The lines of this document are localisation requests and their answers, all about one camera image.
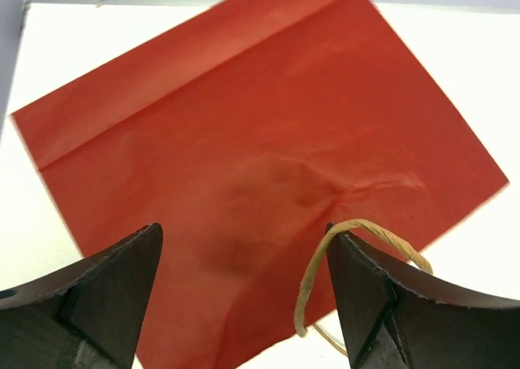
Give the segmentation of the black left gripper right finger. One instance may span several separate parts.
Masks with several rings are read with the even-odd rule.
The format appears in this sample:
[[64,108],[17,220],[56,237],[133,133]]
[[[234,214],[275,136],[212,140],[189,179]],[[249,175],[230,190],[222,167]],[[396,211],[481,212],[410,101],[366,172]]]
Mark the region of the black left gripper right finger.
[[351,232],[327,263],[352,368],[519,366],[519,302],[451,284]]

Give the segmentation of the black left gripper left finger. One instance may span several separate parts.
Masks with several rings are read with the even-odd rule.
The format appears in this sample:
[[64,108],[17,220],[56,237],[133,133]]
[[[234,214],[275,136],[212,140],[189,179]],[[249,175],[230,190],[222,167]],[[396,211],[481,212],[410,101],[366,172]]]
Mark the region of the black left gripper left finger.
[[1,291],[3,368],[130,368],[163,247],[153,223]]

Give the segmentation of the red paper bag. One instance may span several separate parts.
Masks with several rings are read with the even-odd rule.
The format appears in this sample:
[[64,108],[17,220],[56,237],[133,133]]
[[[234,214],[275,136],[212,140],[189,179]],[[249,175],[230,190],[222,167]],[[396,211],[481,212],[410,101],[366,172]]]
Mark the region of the red paper bag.
[[507,184],[370,0],[226,0],[13,118],[84,254],[161,224],[147,368],[290,337],[327,223],[422,249]]

